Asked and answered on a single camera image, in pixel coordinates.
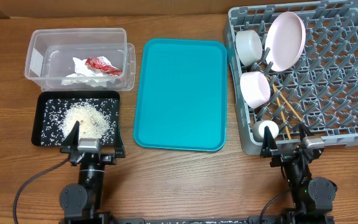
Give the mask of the large white plate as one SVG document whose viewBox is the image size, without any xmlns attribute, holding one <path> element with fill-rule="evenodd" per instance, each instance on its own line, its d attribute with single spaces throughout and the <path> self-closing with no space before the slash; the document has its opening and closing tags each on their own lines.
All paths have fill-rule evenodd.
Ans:
<svg viewBox="0 0 358 224">
<path fill-rule="evenodd" d="M 306 29 L 302 19 L 294 12 L 281 13 L 270 26 L 265 41 L 269 49 L 266 63 L 273 63 L 274 72 L 282 72 L 294 66 L 300 58 L 306 42 Z"/>
</svg>

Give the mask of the white paper cup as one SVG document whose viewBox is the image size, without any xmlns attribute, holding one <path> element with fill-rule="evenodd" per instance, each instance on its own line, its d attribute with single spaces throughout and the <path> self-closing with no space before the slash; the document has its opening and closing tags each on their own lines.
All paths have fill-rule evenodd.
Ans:
<svg viewBox="0 0 358 224">
<path fill-rule="evenodd" d="M 252 134 L 256 142 L 262 142 L 264 139 L 265 127 L 268 127 L 273 138 L 276 138 L 279 134 L 278 125 L 271 120 L 260 120 L 256 122 L 252 127 Z"/>
</svg>

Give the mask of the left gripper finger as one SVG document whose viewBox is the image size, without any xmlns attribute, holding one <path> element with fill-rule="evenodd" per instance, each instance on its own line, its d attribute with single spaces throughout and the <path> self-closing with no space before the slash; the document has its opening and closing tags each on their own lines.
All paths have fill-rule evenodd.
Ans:
<svg viewBox="0 0 358 224">
<path fill-rule="evenodd" d="M 117 130 L 115 132 L 114 150 L 115 150 L 116 158 L 125 158 L 126 157 L 126 151 L 125 151 L 124 143 L 121 138 L 120 130 Z"/>
<path fill-rule="evenodd" d="M 76 121 L 74 127 L 68 134 L 68 136 L 63 140 L 60 146 L 60 152 L 64 154 L 69 154 L 78 149 L 79 142 L 79 126 L 80 122 Z"/>
</svg>

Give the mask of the small white rice bowl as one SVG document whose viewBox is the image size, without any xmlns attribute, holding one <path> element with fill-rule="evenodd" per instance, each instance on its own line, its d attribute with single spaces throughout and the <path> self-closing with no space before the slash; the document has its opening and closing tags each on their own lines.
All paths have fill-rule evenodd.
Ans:
<svg viewBox="0 0 358 224">
<path fill-rule="evenodd" d="M 241 75 L 240 88 L 244 101 L 255 109 L 270 99 L 270 85 L 262 72 L 246 72 Z"/>
</svg>

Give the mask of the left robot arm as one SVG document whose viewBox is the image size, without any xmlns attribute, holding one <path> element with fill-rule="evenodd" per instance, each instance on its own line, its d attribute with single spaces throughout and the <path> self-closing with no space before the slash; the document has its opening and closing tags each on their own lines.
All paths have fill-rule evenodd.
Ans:
<svg viewBox="0 0 358 224">
<path fill-rule="evenodd" d="M 99 139 L 80 138 L 77 121 L 63 141 L 61 153 L 68 154 L 72 166 L 79 166 L 78 182 L 67 185 L 60 193 L 63 223 L 114 223 L 109 212 L 102 212 L 105 167 L 125 158 L 120 132 L 115 131 L 114 152 L 103 152 Z"/>
</svg>

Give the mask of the wooden chopstick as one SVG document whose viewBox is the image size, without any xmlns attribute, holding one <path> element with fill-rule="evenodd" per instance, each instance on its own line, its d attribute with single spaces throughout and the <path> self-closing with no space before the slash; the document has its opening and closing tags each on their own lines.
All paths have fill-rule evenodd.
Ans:
<svg viewBox="0 0 358 224">
<path fill-rule="evenodd" d="M 273 84 L 273 90 L 278 91 L 278 88 Z M 297 119 L 302 122 L 303 118 L 296 112 L 296 110 L 294 109 L 294 107 L 292 107 L 291 103 L 284 97 L 284 95 L 282 93 L 279 93 L 282 100 L 288 105 L 288 107 L 290 108 L 290 110 L 292 111 L 292 113 L 297 117 Z"/>
<path fill-rule="evenodd" d="M 274 93 L 276 93 L 278 91 L 277 87 L 275 86 L 274 83 L 272 84 L 272 88 L 273 88 Z M 277 102 L 278 107 L 281 107 L 282 104 L 281 104 L 281 102 L 279 100 L 279 97 L 276 98 L 276 102 Z M 280 114 L 281 114 L 281 117 L 282 117 L 283 124 L 285 125 L 285 132 L 286 132 L 286 134 L 288 136 L 288 139 L 291 140 L 291 135 L 290 135 L 290 132 L 289 132 L 287 120 L 285 118 L 285 115 L 284 115 L 283 111 L 281 111 Z"/>
</svg>

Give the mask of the pile of white rice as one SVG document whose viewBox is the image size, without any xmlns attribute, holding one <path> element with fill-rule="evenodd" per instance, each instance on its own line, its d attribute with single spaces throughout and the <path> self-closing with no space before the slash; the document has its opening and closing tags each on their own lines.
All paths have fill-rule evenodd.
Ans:
<svg viewBox="0 0 358 224">
<path fill-rule="evenodd" d="M 99 139 L 104 132 L 110 129 L 104 116 L 92 106 L 74 106 L 66 113 L 63 125 L 61 126 L 65 138 L 68 136 L 76 121 L 80 122 L 79 138 Z"/>
</svg>

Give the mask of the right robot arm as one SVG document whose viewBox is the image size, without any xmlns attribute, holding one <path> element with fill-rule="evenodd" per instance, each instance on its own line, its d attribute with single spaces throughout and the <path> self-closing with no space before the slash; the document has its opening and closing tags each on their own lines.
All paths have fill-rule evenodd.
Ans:
<svg viewBox="0 0 358 224">
<path fill-rule="evenodd" d="M 325 150 L 324 141 L 315 136 L 309 128 L 300 123 L 301 144 L 292 150 L 282 150 L 266 126 L 264 140 L 260 152 L 261 157 L 270 157 L 271 167 L 281 168 L 283 178 L 287 180 L 289 189 L 271 199 L 262 209 L 259 222 L 264 220 L 266 209 L 276 200 L 291 194 L 293 208 L 286 208 L 275 219 L 276 223 L 333 223 L 334 218 L 327 216 L 333 210 L 333 201 L 337 192 L 337 185 L 324 177 L 313 178 L 309 164 L 319 159 Z"/>
</svg>

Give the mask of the red snack wrapper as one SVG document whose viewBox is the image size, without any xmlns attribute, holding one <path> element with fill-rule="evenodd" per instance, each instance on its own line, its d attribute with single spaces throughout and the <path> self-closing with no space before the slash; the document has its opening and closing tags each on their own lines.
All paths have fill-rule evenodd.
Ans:
<svg viewBox="0 0 358 224">
<path fill-rule="evenodd" d="M 85 62 L 85 65 L 89 68 L 93 68 L 97 71 L 107 73 L 111 76 L 119 76 L 122 74 L 122 70 L 112 65 L 108 64 L 101 57 L 91 57 L 88 58 Z"/>
</svg>

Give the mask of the grey-rimmed white bowl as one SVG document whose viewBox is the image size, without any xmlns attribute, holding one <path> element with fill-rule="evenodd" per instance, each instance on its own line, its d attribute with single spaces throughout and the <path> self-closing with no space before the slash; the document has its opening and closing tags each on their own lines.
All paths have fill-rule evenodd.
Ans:
<svg viewBox="0 0 358 224">
<path fill-rule="evenodd" d="M 256 31 L 239 31 L 235 41 L 239 60 L 244 66 L 247 67 L 262 58 L 262 43 Z"/>
</svg>

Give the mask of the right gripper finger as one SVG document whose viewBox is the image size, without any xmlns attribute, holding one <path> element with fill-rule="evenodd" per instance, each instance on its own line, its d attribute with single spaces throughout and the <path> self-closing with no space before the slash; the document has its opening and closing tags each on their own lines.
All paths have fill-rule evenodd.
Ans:
<svg viewBox="0 0 358 224">
<path fill-rule="evenodd" d="M 264 138 L 262 142 L 262 148 L 260 150 L 260 157 L 273 157 L 277 155 L 278 147 L 275 139 L 268 126 L 264 128 Z"/>
<path fill-rule="evenodd" d="M 305 123 L 299 123 L 298 129 L 301 140 L 303 140 L 305 137 L 314 136 L 314 134 L 310 131 L 309 127 Z"/>
</svg>

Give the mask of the white napkin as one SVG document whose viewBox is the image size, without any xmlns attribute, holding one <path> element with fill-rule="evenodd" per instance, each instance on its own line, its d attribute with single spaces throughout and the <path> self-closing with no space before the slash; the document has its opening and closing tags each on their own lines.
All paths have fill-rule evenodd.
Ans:
<svg viewBox="0 0 358 224">
<path fill-rule="evenodd" d="M 102 60 L 112 65 L 111 62 L 104 56 L 99 56 Z M 111 76 L 107 73 L 97 71 L 93 68 L 89 68 L 85 65 L 87 59 L 79 59 L 73 57 L 73 62 L 75 64 L 74 73 L 67 75 L 65 79 L 62 80 L 62 85 L 72 85 L 77 83 L 83 83 L 92 87 L 107 87 L 108 82 L 112 82 L 113 78 L 121 78 L 123 72 L 119 76 Z"/>
</svg>

